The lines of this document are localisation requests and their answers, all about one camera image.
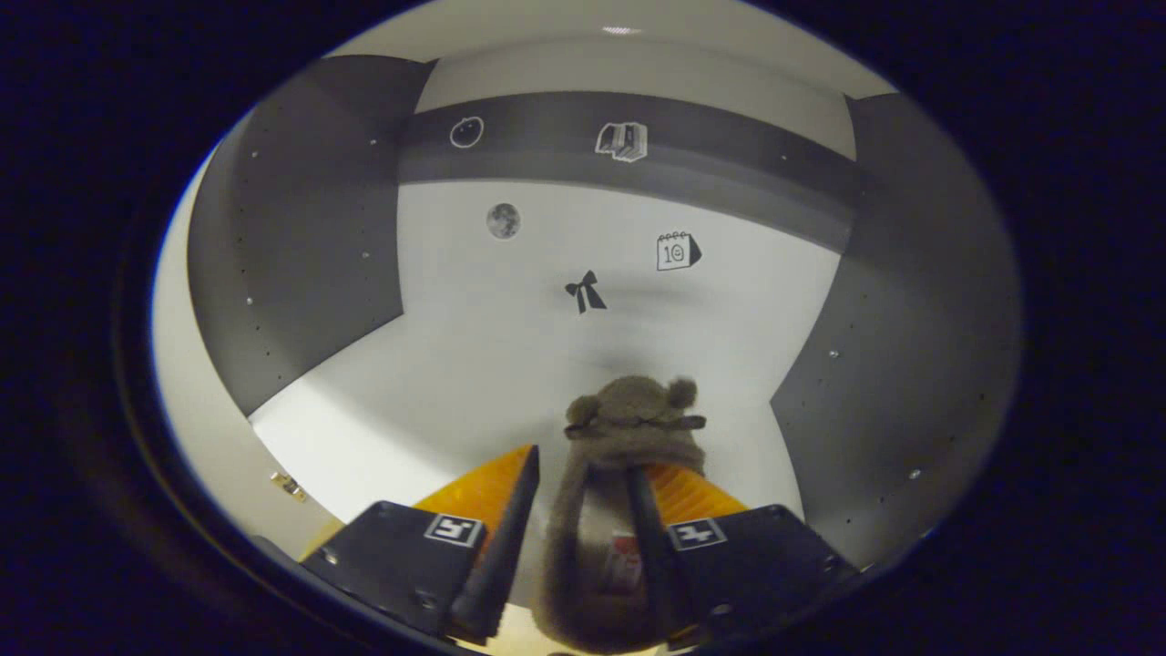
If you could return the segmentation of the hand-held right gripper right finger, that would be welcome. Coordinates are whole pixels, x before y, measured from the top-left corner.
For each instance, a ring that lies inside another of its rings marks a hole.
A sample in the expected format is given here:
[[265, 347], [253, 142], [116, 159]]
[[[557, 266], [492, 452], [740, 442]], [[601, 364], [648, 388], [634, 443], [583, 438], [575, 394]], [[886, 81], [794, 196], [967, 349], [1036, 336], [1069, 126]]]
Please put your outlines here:
[[771, 639], [863, 580], [784, 505], [746, 507], [684, 466], [637, 466], [626, 484], [649, 618], [674, 651]]

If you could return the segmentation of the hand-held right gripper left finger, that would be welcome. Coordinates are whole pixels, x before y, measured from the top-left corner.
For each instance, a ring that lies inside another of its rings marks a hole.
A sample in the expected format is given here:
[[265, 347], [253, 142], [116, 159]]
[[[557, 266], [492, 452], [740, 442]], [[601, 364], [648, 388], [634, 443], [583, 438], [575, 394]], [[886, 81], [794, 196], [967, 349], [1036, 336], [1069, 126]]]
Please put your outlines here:
[[375, 501], [308, 552], [312, 576], [412, 630], [484, 646], [498, 635], [538, 486], [525, 445], [413, 505]]

